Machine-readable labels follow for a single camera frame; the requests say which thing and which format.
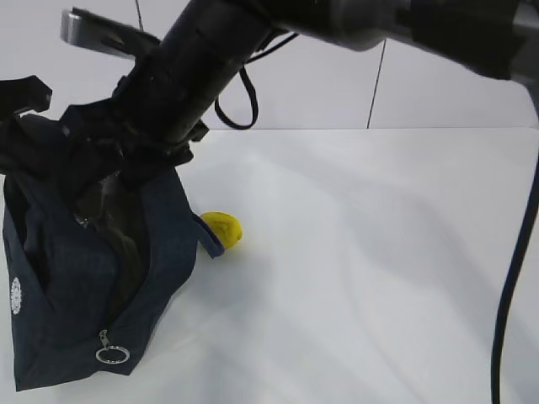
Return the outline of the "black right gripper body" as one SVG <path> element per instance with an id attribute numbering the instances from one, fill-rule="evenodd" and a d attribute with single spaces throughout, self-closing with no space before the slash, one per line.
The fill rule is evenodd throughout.
<path id="1" fill-rule="evenodd" d="M 190 144 L 208 132 L 208 80 L 122 77 L 113 95 L 72 104 L 60 118 L 67 144 L 58 162 L 61 188 L 87 188 L 121 171 L 143 182 L 190 162 Z"/>

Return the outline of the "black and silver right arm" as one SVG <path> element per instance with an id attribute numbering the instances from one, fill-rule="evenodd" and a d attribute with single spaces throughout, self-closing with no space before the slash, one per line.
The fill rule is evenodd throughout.
<path id="1" fill-rule="evenodd" d="M 535 1 L 191 1 L 162 38 L 86 10 L 66 11 L 71 45 L 135 61 L 112 95 L 61 117 L 59 183 L 71 194 L 122 171 L 152 176 L 191 158 L 202 115 L 274 37 L 305 35 L 352 51 L 393 39 L 538 97 Z"/>

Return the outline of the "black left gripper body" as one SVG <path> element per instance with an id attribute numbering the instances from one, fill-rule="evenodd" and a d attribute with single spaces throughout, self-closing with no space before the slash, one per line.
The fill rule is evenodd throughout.
<path id="1" fill-rule="evenodd" d="M 42 116 L 51 96 L 35 75 L 1 81 L 1 174 L 84 171 L 81 121 L 72 107 L 59 120 Z"/>

